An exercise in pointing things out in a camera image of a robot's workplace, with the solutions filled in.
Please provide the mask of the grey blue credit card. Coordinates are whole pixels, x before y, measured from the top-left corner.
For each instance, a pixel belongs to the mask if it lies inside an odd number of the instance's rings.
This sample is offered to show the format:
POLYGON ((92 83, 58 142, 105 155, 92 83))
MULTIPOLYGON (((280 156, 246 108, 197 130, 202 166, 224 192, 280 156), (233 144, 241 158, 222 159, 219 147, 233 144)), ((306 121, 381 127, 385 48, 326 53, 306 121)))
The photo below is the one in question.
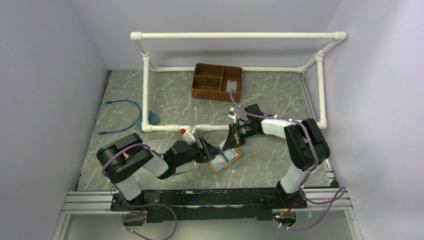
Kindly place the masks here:
POLYGON ((238 82, 235 80, 228 80, 226 84, 226 92, 237 92, 238 82))

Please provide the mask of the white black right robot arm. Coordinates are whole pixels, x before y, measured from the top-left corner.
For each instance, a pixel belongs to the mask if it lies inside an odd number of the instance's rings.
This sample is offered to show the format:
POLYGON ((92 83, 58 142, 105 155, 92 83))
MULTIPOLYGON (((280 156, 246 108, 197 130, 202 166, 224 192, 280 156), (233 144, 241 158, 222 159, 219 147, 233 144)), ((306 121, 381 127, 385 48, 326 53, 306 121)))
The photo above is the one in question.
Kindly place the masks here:
POLYGON ((245 107, 243 112, 247 120, 243 120, 243 124, 237 120, 229 125, 228 137, 221 149, 238 148, 246 143, 246 138, 258 134, 285 139, 291 164, 277 183, 280 190, 275 194, 275 200, 280 207, 287 208, 295 201, 294 193, 305 183, 307 176, 330 157, 327 141, 312 118, 298 121, 264 115, 256 103, 245 107))

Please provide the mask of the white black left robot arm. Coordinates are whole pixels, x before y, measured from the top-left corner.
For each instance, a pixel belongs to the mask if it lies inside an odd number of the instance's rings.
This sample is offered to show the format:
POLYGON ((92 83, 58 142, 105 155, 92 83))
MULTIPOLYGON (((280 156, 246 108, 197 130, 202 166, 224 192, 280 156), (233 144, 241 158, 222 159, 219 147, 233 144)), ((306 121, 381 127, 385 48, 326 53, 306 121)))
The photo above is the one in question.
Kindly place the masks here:
POLYGON ((220 153, 219 148, 202 136, 193 142, 177 140, 165 153, 159 153, 143 143, 137 133, 132 133, 101 147, 96 157, 102 174, 123 195, 124 204, 137 210, 144 203, 144 193, 136 180, 136 171, 143 168, 163 180, 175 174, 179 166, 193 161, 204 163, 220 153))

